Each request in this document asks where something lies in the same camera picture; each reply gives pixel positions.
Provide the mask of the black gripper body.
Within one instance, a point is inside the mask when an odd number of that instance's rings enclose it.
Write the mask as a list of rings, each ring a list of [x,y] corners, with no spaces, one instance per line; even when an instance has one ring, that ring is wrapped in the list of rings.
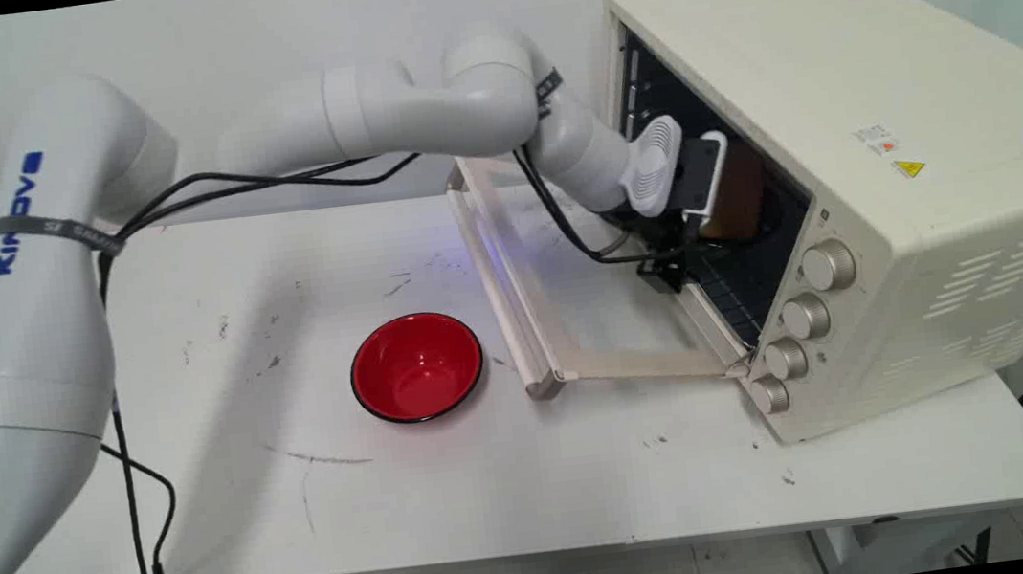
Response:
[[[676,295],[682,290],[693,244],[701,238],[700,213],[667,210],[661,216],[647,217],[632,209],[606,211],[605,220],[612,227],[637,238],[650,260],[641,260],[635,269],[640,280],[662,295]]]

